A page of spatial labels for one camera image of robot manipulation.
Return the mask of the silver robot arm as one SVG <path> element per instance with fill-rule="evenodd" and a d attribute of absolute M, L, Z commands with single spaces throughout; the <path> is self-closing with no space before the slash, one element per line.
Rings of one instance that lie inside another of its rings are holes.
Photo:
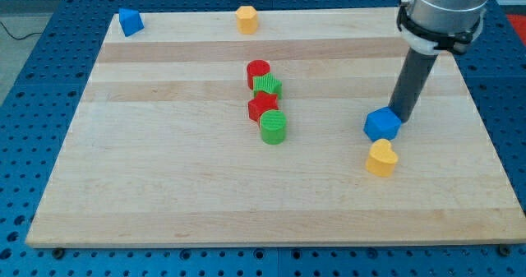
<path fill-rule="evenodd" d="M 462 55 L 482 33 L 488 0 L 399 0 L 397 28 L 410 48 Z"/>

